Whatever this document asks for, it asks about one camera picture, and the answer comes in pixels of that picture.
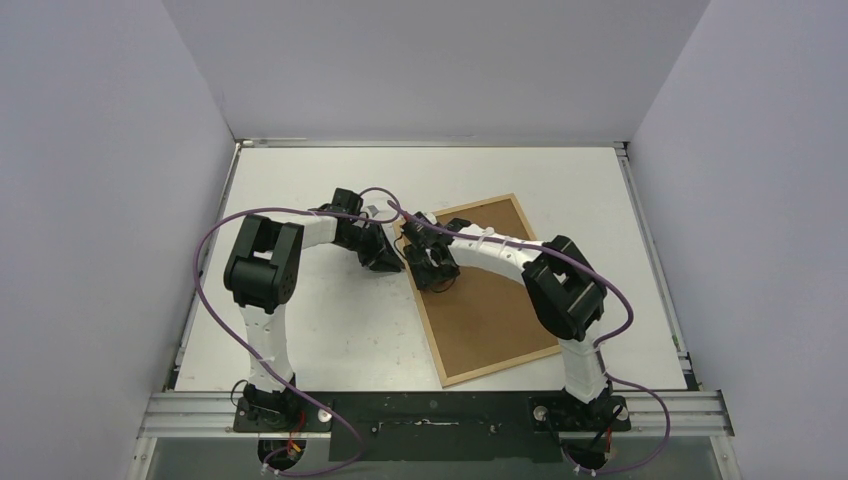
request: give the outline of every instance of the cork board frame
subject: cork board frame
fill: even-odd
[[[464,218],[498,233],[536,240],[514,194],[433,212],[441,223]],[[400,237],[401,222],[393,227]],[[403,248],[401,239],[398,247]],[[463,267],[444,293],[421,292],[407,276],[442,387],[554,355],[556,338],[536,318],[525,287],[491,272]]]

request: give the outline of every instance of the black bracket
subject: black bracket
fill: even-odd
[[[542,245],[592,268],[568,237],[557,235]],[[606,287],[553,255],[542,253],[524,264],[521,277],[539,322],[557,338],[583,341],[586,329],[604,313]]]
[[[533,429],[536,432],[597,432],[607,428],[614,432],[629,431],[629,417],[626,414],[615,415],[619,407],[627,408],[627,401],[624,397],[613,396],[611,392],[611,388],[607,387],[589,403],[583,403],[564,391],[532,396],[528,403],[534,420]]]
[[[302,245],[303,225],[246,216],[224,269],[224,287],[233,292],[239,306],[274,313],[294,293]],[[270,259],[255,255],[269,250],[273,250]]]
[[[337,188],[333,202],[317,208],[318,211],[336,212],[358,217],[362,211],[362,197]],[[357,220],[340,218],[336,225],[333,244],[356,252],[359,264],[374,272],[400,272],[403,262],[392,249],[383,228],[376,223],[356,225]]]
[[[430,223],[421,212],[416,213],[415,218]],[[469,225],[471,222],[468,220],[454,218],[444,227],[458,232]],[[459,276],[459,266],[448,248],[453,243],[453,237],[430,230],[414,221],[405,222],[401,226],[401,232],[409,241],[409,244],[403,247],[403,254],[409,264],[415,288],[427,290]]]

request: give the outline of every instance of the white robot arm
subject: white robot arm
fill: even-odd
[[[336,189],[333,202],[317,212],[359,216],[362,197]],[[421,221],[438,225],[432,215],[402,226],[408,244],[404,254],[420,290],[455,280],[460,267],[477,267],[502,275],[527,288],[542,325],[559,339],[566,370],[565,390],[583,403],[597,398],[607,387],[597,357],[590,324],[603,313],[606,289],[573,267],[535,250],[504,242],[453,238],[425,228]],[[520,244],[545,245],[588,265],[571,240],[558,236],[552,242],[508,239],[462,219],[445,228],[461,235],[491,237]],[[294,383],[295,372],[286,348],[285,308],[297,282],[300,252],[333,243],[356,251],[360,263],[375,271],[399,272],[404,265],[395,254],[380,225],[360,224],[354,219],[319,215],[300,216],[280,223],[269,218],[245,217],[224,274],[226,288],[241,307],[248,343],[283,379]],[[270,258],[262,255],[271,252]],[[292,418],[297,399],[271,377],[259,360],[251,358],[251,373],[244,396],[271,417]]]
[[[419,220],[437,224],[430,214],[417,214]],[[454,281],[458,267],[476,267],[504,276],[528,289],[540,322],[558,337],[565,364],[565,390],[583,403],[598,397],[607,386],[607,379],[595,355],[595,340],[589,325],[603,313],[606,290],[587,278],[581,278],[565,264],[545,258],[537,250],[506,245],[543,245],[543,242],[507,237],[483,229],[461,219],[453,219],[447,229],[460,236],[479,237],[479,240],[451,238],[421,228],[414,222],[404,225],[404,235],[410,245],[404,248],[416,286],[421,290],[433,284]],[[574,243],[557,237],[550,244],[555,249],[576,257],[588,265]]]

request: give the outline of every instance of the cable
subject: cable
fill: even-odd
[[[286,453],[291,455],[291,447],[294,445],[294,435],[300,432],[300,429],[303,428],[303,425],[306,424],[306,414],[303,413],[303,410],[300,411],[300,421],[297,422],[297,426],[289,432],[289,441],[286,444]]]
[[[235,385],[233,385],[233,389],[232,389],[232,390],[230,390],[230,403],[232,403],[232,404],[233,404],[233,406],[235,406],[236,408],[238,408],[238,404],[237,404],[235,401],[233,401],[233,395],[235,395],[235,393],[236,393],[236,389],[237,389],[237,388],[238,388],[238,386],[239,386],[239,385],[241,385],[242,383],[247,383],[247,380],[245,380],[245,379],[241,379],[241,380],[239,380],[238,382],[236,382],[236,384],[235,384]]]
[[[347,459],[347,460],[345,460],[341,463],[338,463],[336,465],[321,468],[321,469],[314,470],[314,471],[311,471],[311,472],[285,472],[285,471],[282,471],[282,472],[276,472],[276,473],[278,473],[279,475],[288,476],[288,477],[311,477],[311,476],[322,475],[324,473],[329,473],[329,472],[339,470],[339,469],[344,468],[344,467],[356,462],[357,460],[359,460],[359,458],[365,452],[365,442],[362,439],[362,436],[359,434],[359,432],[356,431],[355,428],[353,428],[353,425],[351,425],[350,422],[345,420],[342,416],[340,416],[338,413],[334,412],[328,406],[323,405],[318,400],[315,400],[314,398],[312,398],[309,394],[299,390],[294,385],[287,382],[276,371],[274,371],[274,369],[271,367],[271,365],[269,365],[265,360],[262,359],[262,356],[259,354],[258,351],[256,351],[256,349],[251,347],[250,344],[248,344],[244,339],[242,339],[235,331],[233,331],[233,329],[231,329],[226,324],[226,322],[224,322],[224,320],[221,318],[221,316],[215,311],[215,309],[209,303],[209,299],[206,297],[206,293],[203,290],[202,280],[201,280],[201,276],[200,276],[200,255],[203,251],[204,245],[206,245],[206,242],[209,240],[209,237],[211,237],[212,234],[215,233],[215,231],[217,231],[219,228],[221,228],[221,226],[223,226],[223,225],[225,225],[225,224],[227,224],[227,223],[229,223],[229,222],[231,222],[231,221],[233,221],[237,218],[241,218],[241,217],[245,217],[247,215],[252,215],[252,214],[257,214],[257,213],[272,213],[272,212],[288,213],[288,214],[293,214],[293,215],[328,216],[328,217],[335,217],[335,218],[343,218],[343,219],[346,219],[346,220],[364,221],[364,222],[378,223],[378,224],[392,223],[395,220],[397,220],[398,218],[400,218],[401,216],[403,216],[404,219],[407,220],[407,221],[416,222],[416,223],[424,226],[425,228],[429,228],[429,229],[434,230],[436,232],[440,232],[440,233],[443,233],[443,234],[446,234],[446,235],[449,235],[449,236],[452,236],[452,237],[461,238],[461,239],[465,239],[465,240],[474,240],[474,241],[482,240],[484,242],[503,243],[503,244],[511,246],[511,247],[526,248],[526,249],[530,249],[530,250],[538,250],[540,252],[543,252],[543,253],[546,253],[548,255],[552,255],[556,258],[559,258],[560,260],[562,260],[562,261],[570,264],[571,266],[573,266],[578,271],[585,273],[586,275],[589,275],[595,281],[597,281],[598,283],[601,283],[602,285],[607,287],[607,289],[609,289],[616,297],[618,297],[618,299],[621,301],[622,305],[624,306],[624,309],[627,311],[627,320],[624,322],[624,324],[622,324],[620,327],[613,330],[612,332],[598,337],[595,340],[595,342],[593,343],[593,346],[596,349],[596,355],[598,357],[598,362],[600,363],[601,370],[604,371],[604,375],[606,375],[606,377],[608,379],[610,379],[611,381],[618,383],[618,384],[621,384],[621,385],[631,387],[631,388],[635,388],[635,389],[640,390],[640,391],[643,391],[643,392],[647,393],[648,395],[652,396],[654,399],[656,399],[657,402],[660,404],[660,406],[663,409],[663,414],[665,416],[665,421],[666,421],[665,433],[664,433],[663,439],[659,443],[657,448],[655,448],[654,451],[650,455],[648,455],[647,457],[645,457],[644,459],[642,459],[641,461],[639,461],[639,462],[637,462],[633,465],[626,466],[626,467],[614,468],[614,469],[605,469],[605,470],[602,470],[602,471],[597,472],[597,473],[599,473],[599,474],[613,474],[613,473],[627,472],[627,471],[639,468],[639,467],[647,464],[648,462],[653,460],[657,455],[659,455],[660,452],[662,452],[662,450],[665,448],[666,444],[668,443],[668,440],[669,440],[669,437],[670,437],[670,434],[671,434],[671,416],[669,414],[668,407],[666,406],[665,402],[653,390],[650,390],[647,387],[643,387],[642,385],[639,385],[639,384],[636,384],[636,383],[633,383],[633,382],[621,380],[621,379],[616,378],[616,377],[612,376],[611,374],[609,374],[609,372],[607,372],[607,369],[605,367],[603,355],[601,354],[601,350],[599,348],[601,343],[620,335],[625,330],[630,328],[630,325],[633,324],[633,307],[630,305],[630,302],[628,302],[627,299],[624,297],[624,294],[621,293],[621,291],[618,288],[616,288],[615,285],[610,283],[609,280],[607,280],[606,278],[604,278],[603,276],[601,276],[600,274],[598,274],[594,270],[586,267],[585,265],[574,260],[573,258],[568,257],[566,255],[563,255],[562,253],[557,252],[556,250],[552,250],[550,248],[547,248],[547,247],[544,247],[544,246],[541,246],[541,245],[533,245],[533,244],[527,244],[527,243],[522,244],[522,243],[513,242],[513,241],[503,241],[502,239],[495,239],[495,238],[492,238],[492,237],[481,238],[481,237],[476,236],[476,235],[468,235],[468,234],[463,234],[463,233],[459,233],[459,232],[452,232],[452,231],[447,230],[445,228],[433,225],[429,222],[424,222],[421,219],[418,219],[418,218],[412,216],[409,212],[403,210],[403,208],[401,208],[401,206],[400,206],[400,201],[398,200],[398,198],[393,193],[391,193],[390,191],[388,191],[384,188],[369,187],[369,188],[366,188],[365,190],[363,190],[362,192],[360,192],[359,195],[362,196],[365,193],[372,192],[372,191],[385,193],[386,195],[388,195],[391,198],[391,200],[388,201],[388,205],[389,205],[389,207],[391,207],[396,212],[396,214],[392,218],[380,220],[380,219],[376,219],[376,218],[362,218],[361,216],[348,215],[348,214],[344,214],[344,213],[325,212],[325,211],[305,211],[305,210],[295,210],[295,209],[292,209],[292,208],[283,208],[283,207],[254,208],[254,209],[244,210],[244,211],[241,211],[241,212],[234,213],[234,214],[229,215],[227,217],[224,217],[223,219],[216,222],[203,235],[203,237],[198,242],[197,247],[195,248],[194,261],[192,263],[194,288],[197,291],[197,297],[200,299],[200,302],[203,304],[203,306],[209,312],[209,315],[212,317],[212,319],[215,321],[215,323],[217,323],[218,326],[220,326],[221,329],[223,329],[224,332],[227,333],[227,335],[232,337],[233,340],[235,340],[239,345],[241,345],[245,350],[247,350],[247,352],[250,353],[250,355],[253,356],[259,362],[259,364],[262,366],[262,368],[264,368],[268,372],[268,374],[270,374],[280,384],[282,384],[286,388],[290,389],[296,395],[303,398],[304,400],[306,400],[308,403],[312,404],[313,406],[320,408],[320,409],[323,409],[324,411],[326,411],[327,413],[332,415],[336,420],[338,420],[339,423],[342,424],[342,426],[344,426],[347,430],[349,430],[351,432],[351,434],[353,434],[354,438],[356,439],[356,441],[357,441],[357,443],[359,444],[359,447],[360,447],[360,450],[359,450],[359,452],[356,453],[356,455],[354,455],[353,457],[351,457],[351,458],[349,458],[349,459]],[[265,457],[264,464],[267,465],[268,461],[271,458],[273,458],[274,455],[277,455],[277,454],[281,453],[282,451],[285,451],[285,448],[278,449],[278,450],[275,450],[275,451],[269,453]],[[582,467],[579,467],[579,468],[581,468],[582,471],[584,471],[584,472],[589,472],[589,470],[583,469]]]
[[[397,248],[397,242],[399,242],[401,238],[403,238],[403,234],[401,234],[398,238],[395,239],[394,242],[392,242],[392,246],[395,247],[395,252],[400,255],[400,258],[404,259],[406,263],[409,263],[409,260],[406,259],[406,255],[404,255],[403,252],[401,252],[400,249]]]
[[[453,286],[453,284],[454,284],[454,283],[456,283],[456,277],[453,277],[453,278],[451,278],[451,279],[450,279],[450,280],[448,280],[448,281],[449,281],[450,283],[448,283],[448,286],[447,286],[447,287],[442,288],[442,289],[440,289],[440,290],[436,290],[436,289],[434,289],[434,288],[433,288],[433,286],[431,285],[431,286],[430,286],[430,291],[431,291],[431,292],[433,292],[433,293],[445,293],[445,292],[447,292],[448,290],[450,290],[450,289],[451,289],[451,287]]]
[[[385,189],[382,189],[382,188],[379,188],[379,187],[372,187],[372,188],[364,190],[362,193],[367,193],[369,191],[384,192],[384,193],[388,194],[389,197],[392,198],[392,200],[395,201],[395,205],[398,205],[397,197],[395,197],[394,194],[392,194],[388,190],[385,190]],[[265,360],[262,359],[262,355],[260,355],[259,352],[256,351],[255,348],[251,347],[250,344],[248,344],[235,331],[233,331],[233,329],[231,329],[226,324],[226,322],[224,322],[224,320],[221,318],[221,316],[215,311],[215,309],[212,307],[212,304],[209,303],[209,299],[206,297],[206,293],[203,290],[203,284],[202,284],[201,277],[200,277],[200,255],[203,252],[203,247],[204,247],[204,245],[206,245],[206,242],[209,240],[209,237],[211,237],[212,234],[215,233],[216,230],[218,230],[219,228],[221,228],[221,226],[223,226],[223,225],[225,225],[225,224],[227,224],[227,223],[229,223],[229,222],[231,222],[231,221],[233,221],[237,218],[241,218],[241,217],[245,217],[247,215],[252,215],[252,214],[257,214],[257,213],[272,213],[272,212],[289,213],[289,214],[294,214],[294,215],[318,215],[318,216],[344,218],[346,220],[354,220],[354,221],[361,220],[361,221],[364,221],[364,222],[380,223],[380,224],[392,223],[400,217],[400,214],[399,213],[395,214],[395,216],[393,216],[390,219],[380,220],[380,219],[376,219],[376,218],[362,218],[361,216],[357,216],[357,215],[348,215],[348,214],[345,214],[345,213],[336,213],[336,212],[305,211],[305,210],[295,210],[295,209],[292,209],[292,208],[283,208],[283,207],[254,208],[254,209],[244,210],[244,211],[241,211],[241,212],[238,212],[238,213],[234,213],[234,214],[229,215],[225,218],[222,218],[221,220],[216,222],[206,232],[206,234],[203,235],[203,237],[200,239],[200,242],[198,242],[197,247],[194,250],[194,262],[192,264],[192,273],[193,273],[193,277],[194,277],[194,289],[197,291],[197,298],[200,299],[200,302],[203,304],[203,306],[209,312],[209,315],[212,317],[212,319],[215,321],[215,323],[217,323],[218,326],[221,327],[224,330],[224,332],[227,333],[227,335],[232,337],[233,340],[235,340],[239,345],[241,345],[245,350],[247,350],[247,352],[250,353],[250,355],[253,356],[253,358],[255,358],[259,362],[260,365],[262,365],[262,368],[264,368],[268,372],[269,375],[271,375],[275,380],[280,382],[284,387],[288,388],[289,390],[291,390],[296,395],[303,398],[304,400],[306,400],[310,404],[314,405],[317,408],[323,409],[324,411],[326,411],[327,413],[332,415],[333,418],[335,418],[346,429],[348,429],[351,432],[351,434],[353,434],[354,438],[356,439],[356,442],[359,444],[359,447],[360,447],[359,452],[356,455],[354,455],[353,457],[351,457],[351,458],[349,458],[349,459],[347,459],[347,460],[345,460],[345,461],[343,461],[339,464],[332,465],[332,466],[325,467],[325,468],[321,468],[321,469],[314,470],[314,471],[311,471],[311,472],[297,472],[297,473],[295,473],[295,472],[279,472],[280,475],[287,476],[287,477],[311,477],[311,476],[315,476],[315,475],[322,475],[324,473],[336,471],[340,468],[344,468],[344,467],[356,462],[357,460],[359,460],[359,458],[365,452],[365,442],[362,439],[362,436],[359,434],[359,432],[356,431],[355,428],[353,428],[353,425],[351,425],[347,420],[345,420],[338,413],[334,412],[330,407],[323,405],[318,400],[315,400],[314,398],[309,396],[307,393],[302,392],[301,390],[296,388],[294,385],[287,382],[276,371],[274,371],[274,369],[271,367],[271,365],[269,365]],[[271,452],[268,456],[265,457],[264,463],[267,465],[268,460],[273,458],[273,456],[276,455],[277,453],[280,453],[280,452],[279,451]]]
[[[518,243],[518,242],[511,241],[511,240],[504,241],[503,239],[500,239],[500,238],[480,237],[478,235],[469,235],[467,233],[452,232],[452,231],[450,231],[446,228],[439,227],[437,225],[433,225],[430,222],[425,222],[425,221],[411,215],[409,212],[407,212],[403,208],[401,208],[400,204],[395,202],[394,200],[395,199],[392,198],[392,201],[388,202],[389,207],[394,209],[399,215],[403,216],[403,218],[406,221],[413,221],[413,222],[415,222],[415,223],[417,223],[417,224],[419,224],[419,225],[421,225],[425,228],[429,228],[430,230],[433,230],[435,232],[443,233],[445,235],[449,235],[449,236],[455,237],[455,238],[461,238],[461,239],[464,239],[464,240],[472,240],[472,241],[481,240],[481,241],[484,241],[484,242],[492,242],[492,243],[499,243],[499,244],[502,243],[502,244],[505,244],[505,245],[510,246],[510,247],[525,248],[525,249],[529,249],[529,250],[537,250],[537,251],[540,251],[542,253],[546,253],[548,255],[551,255],[553,257],[556,257],[556,258],[568,263],[569,265],[571,265],[572,267],[577,269],[579,272],[582,272],[582,273],[590,276],[593,280],[602,284],[609,291],[611,291],[619,299],[619,301],[621,301],[621,304],[624,306],[624,309],[627,311],[627,319],[624,321],[624,323],[621,326],[619,326],[618,328],[616,328],[612,332],[607,333],[606,335],[601,335],[600,337],[598,337],[592,343],[592,346],[595,347],[595,355],[598,357],[598,363],[600,364],[601,371],[604,372],[604,375],[612,382],[615,382],[615,383],[618,383],[620,385],[624,385],[624,386],[627,386],[627,387],[630,387],[630,388],[635,388],[636,390],[645,392],[648,395],[652,396],[657,401],[657,403],[660,404],[660,407],[663,410],[663,416],[665,417],[665,432],[663,433],[662,440],[657,445],[657,447],[654,449],[654,451],[651,452],[647,457],[643,458],[642,460],[640,460],[640,461],[638,461],[638,462],[636,462],[632,465],[627,465],[627,466],[624,466],[624,467],[611,468],[611,469],[604,469],[604,470],[594,472],[594,473],[598,474],[598,475],[609,475],[609,474],[615,474],[615,473],[629,472],[631,470],[634,470],[636,468],[642,467],[643,465],[647,464],[648,462],[650,462],[651,460],[656,458],[656,456],[659,455],[660,452],[662,452],[665,449],[666,445],[668,444],[669,438],[671,436],[671,414],[668,411],[668,406],[665,404],[663,399],[660,398],[660,396],[657,395],[656,392],[654,392],[653,390],[651,390],[647,387],[643,387],[642,385],[639,385],[637,383],[622,380],[620,378],[617,378],[617,377],[611,375],[607,371],[606,365],[604,363],[603,354],[601,354],[601,349],[600,349],[601,343],[603,343],[603,342],[605,342],[605,341],[607,341],[611,338],[615,338],[618,335],[621,335],[622,333],[624,333],[625,330],[630,328],[630,326],[633,324],[633,317],[634,317],[633,307],[630,305],[630,302],[627,301],[627,298],[624,297],[624,294],[621,293],[621,290],[619,290],[609,280],[607,280],[606,278],[604,278],[602,275],[595,272],[591,268],[589,268],[589,267],[583,265],[582,263],[578,262],[577,260],[574,260],[573,258],[571,258],[567,255],[564,255],[561,252],[558,252],[558,251],[553,250],[551,248],[548,248],[548,247],[545,247],[545,246],[542,246],[542,245],[529,244],[529,243]],[[568,455],[566,455],[566,458],[568,458],[569,460],[571,460],[573,462],[571,457],[569,457]],[[579,468],[583,472],[593,473],[592,470],[587,470],[583,467],[579,467]]]

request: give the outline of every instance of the white wall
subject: white wall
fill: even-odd
[[[846,25],[842,0],[713,0],[630,146],[749,479],[848,478]]]
[[[164,0],[237,138],[627,140],[708,0]]]
[[[233,142],[156,0],[0,6],[0,478],[122,478]]]

